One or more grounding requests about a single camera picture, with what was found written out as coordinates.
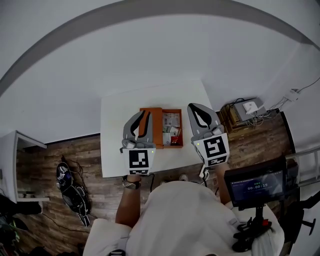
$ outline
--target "person's right arm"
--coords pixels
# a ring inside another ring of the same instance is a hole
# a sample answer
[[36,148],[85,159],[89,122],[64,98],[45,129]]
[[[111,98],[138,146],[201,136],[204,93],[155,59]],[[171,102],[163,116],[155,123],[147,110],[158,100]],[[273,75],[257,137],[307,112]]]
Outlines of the person's right arm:
[[215,167],[216,178],[219,186],[220,201],[224,205],[231,201],[231,198],[227,189],[227,185],[225,182],[225,178],[224,178],[225,172],[227,170],[230,170],[229,165],[227,163],[222,163]]

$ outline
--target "person's foot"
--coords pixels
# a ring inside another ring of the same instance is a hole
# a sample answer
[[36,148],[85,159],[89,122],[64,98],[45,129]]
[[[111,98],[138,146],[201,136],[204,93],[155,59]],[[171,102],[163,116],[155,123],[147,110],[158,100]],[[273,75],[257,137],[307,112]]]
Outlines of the person's foot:
[[179,177],[179,181],[188,182],[189,181],[188,175],[186,173],[182,173]]

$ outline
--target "wristwatch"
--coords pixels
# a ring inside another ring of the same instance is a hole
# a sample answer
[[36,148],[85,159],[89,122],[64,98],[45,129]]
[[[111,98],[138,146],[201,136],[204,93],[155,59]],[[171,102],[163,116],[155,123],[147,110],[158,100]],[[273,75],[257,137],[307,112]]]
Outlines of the wristwatch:
[[137,190],[141,187],[141,179],[139,181],[130,182],[130,181],[127,181],[127,177],[128,175],[122,177],[122,185],[125,188],[130,190]]

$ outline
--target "white t-shirt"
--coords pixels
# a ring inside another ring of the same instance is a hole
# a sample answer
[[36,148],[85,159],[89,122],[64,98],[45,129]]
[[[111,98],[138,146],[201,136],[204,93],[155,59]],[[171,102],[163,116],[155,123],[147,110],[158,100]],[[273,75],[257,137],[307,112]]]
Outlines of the white t-shirt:
[[267,206],[263,208],[263,217],[272,222],[271,229],[254,240],[252,250],[243,253],[232,250],[237,241],[233,238],[237,226],[254,218],[255,212],[255,209],[238,211],[231,202],[223,205],[205,186],[172,181],[150,194],[132,229],[96,219],[83,256],[107,256],[119,249],[128,256],[279,255],[285,237]]

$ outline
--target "open box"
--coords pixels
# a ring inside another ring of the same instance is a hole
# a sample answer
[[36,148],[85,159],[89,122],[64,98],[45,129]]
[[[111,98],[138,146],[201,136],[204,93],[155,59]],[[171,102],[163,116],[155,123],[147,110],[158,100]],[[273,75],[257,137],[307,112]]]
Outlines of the open box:
[[[182,125],[182,112],[181,109],[162,109],[161,107],[144,107],[140,108],[140,111],[145,110],[147,113],[152,113],[152,124],[153,124],[153,143],[155,148],[162,149],[181,149],[184,146],[183,139],[183,125]],[[180,118],[180,134],[177,139],[178,145],[164,145],[163,142],[163,113],[177,113]],[[147,115],[145,114],[140,122],[139,135],[142,135],[145,130]]]

